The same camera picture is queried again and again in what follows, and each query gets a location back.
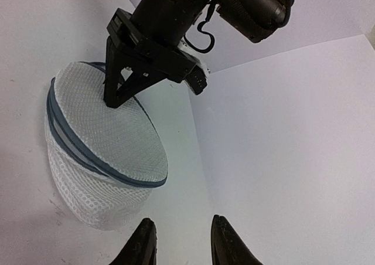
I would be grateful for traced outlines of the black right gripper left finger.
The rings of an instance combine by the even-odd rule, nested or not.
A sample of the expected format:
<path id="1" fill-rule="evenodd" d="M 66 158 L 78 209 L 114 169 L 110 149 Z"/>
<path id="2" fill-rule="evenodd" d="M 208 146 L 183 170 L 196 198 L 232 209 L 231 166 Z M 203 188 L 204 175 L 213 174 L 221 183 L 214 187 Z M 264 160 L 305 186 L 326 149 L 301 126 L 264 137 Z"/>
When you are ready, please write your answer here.
<path id="1" fill-rule="evenodd" d="M 156 265 L 156 253 L 155 223 L 143 218 L 110 265 Z"/>

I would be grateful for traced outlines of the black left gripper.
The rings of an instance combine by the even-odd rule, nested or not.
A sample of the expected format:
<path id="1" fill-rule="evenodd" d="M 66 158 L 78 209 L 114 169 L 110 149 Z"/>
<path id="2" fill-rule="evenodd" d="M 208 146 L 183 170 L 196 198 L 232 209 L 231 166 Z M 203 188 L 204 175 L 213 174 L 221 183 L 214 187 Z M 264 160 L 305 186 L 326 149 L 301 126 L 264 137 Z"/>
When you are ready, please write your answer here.
<path id="1" fill-rule="evenodd" d="M 114 107 L 162 80 L 176 83 L 196 66 L 178 44 L 186 43 L 187 31 L 196 25 L 203 32 L 215 12 L 253 43 L 258 43 L 284 27 L 294 0 L 141 0 L 133 13 L 118 9 L 108 25 L 109 38 L 125 53 L 132 73 L 119 86 L 122 68 L 114 69 Z"/>

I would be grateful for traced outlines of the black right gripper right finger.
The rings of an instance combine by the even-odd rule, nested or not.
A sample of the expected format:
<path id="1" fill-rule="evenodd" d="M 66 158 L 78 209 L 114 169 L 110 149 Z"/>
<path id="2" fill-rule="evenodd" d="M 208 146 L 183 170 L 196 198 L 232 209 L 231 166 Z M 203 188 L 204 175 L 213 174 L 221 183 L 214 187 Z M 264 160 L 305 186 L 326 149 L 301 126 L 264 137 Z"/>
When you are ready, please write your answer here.
<path id="1" fill-rule="evenodd" d="M 213 216 L 210 240 L 214 265 L 262 265 L 225 216 Z"/>

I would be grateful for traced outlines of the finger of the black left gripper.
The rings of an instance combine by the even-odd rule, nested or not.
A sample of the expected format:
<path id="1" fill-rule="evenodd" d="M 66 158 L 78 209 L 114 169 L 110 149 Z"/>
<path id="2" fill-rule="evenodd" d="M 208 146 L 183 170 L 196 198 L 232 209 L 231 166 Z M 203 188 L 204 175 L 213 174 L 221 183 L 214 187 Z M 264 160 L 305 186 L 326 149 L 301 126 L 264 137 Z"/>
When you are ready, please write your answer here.
<path id="1" fill-rule="evenodd" d="M 116 47 L 112 38 L 108 38 L 103 97 L 107 107 L 118 108 L 129 99 L 128 84 L 121 73 L 127 66 L 127 55 Z"/>

